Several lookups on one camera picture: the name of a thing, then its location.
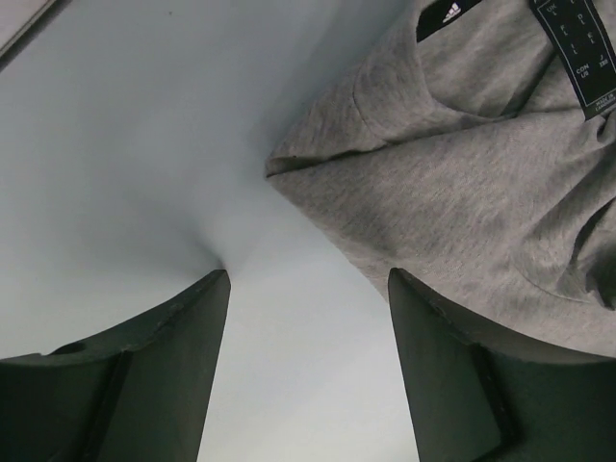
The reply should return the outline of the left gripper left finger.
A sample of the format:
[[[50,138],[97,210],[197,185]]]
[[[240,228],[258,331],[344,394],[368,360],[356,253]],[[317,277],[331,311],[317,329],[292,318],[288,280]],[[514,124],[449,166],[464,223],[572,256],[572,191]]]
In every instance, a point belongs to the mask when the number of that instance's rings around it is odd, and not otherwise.
[[[215,270],[142,314],[1,363],[5,461],[194,461],[231,292]]]

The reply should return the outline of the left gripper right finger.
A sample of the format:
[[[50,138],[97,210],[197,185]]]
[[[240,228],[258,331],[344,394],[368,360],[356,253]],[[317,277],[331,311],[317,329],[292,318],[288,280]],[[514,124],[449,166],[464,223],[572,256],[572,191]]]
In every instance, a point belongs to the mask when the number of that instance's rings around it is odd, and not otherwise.
[[[535,340],[392,269],[389,304],[422,461],[611,461],[613,359]]]

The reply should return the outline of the grey t-shirt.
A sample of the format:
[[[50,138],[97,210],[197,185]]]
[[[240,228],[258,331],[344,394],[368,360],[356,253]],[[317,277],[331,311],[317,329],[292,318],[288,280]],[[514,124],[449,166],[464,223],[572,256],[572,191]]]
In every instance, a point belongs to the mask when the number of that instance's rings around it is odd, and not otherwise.
[[[412,1],[266,163],[381,292],[391,269],[615,353],[615,113],[586,118],[527,1]]]

